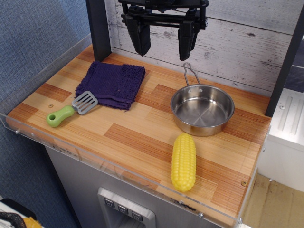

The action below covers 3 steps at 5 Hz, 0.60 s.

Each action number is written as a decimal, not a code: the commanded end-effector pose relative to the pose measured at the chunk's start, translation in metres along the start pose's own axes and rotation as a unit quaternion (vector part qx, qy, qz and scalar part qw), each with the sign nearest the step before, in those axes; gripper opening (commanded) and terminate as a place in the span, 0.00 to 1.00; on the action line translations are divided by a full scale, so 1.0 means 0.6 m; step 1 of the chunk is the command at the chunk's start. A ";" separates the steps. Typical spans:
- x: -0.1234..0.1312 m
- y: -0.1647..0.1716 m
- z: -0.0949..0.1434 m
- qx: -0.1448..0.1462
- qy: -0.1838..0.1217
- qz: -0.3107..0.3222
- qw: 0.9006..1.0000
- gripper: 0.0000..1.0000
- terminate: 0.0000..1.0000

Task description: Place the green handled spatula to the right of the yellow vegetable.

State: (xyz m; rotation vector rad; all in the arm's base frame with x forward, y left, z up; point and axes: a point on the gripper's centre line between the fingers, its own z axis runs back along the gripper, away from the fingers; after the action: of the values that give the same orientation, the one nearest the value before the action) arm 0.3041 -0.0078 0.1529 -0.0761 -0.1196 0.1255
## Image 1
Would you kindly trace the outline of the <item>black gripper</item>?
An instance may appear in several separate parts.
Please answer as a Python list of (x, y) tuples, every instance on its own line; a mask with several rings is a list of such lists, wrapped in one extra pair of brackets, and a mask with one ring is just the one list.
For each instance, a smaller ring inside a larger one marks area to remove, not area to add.
[(197, 33), (207, 26), (207, 0), (120, 0), (119, 3), (134, 49), (141, 56), (151, 47), (150, 26), (179, 28), (181, 61), (190, 57)]

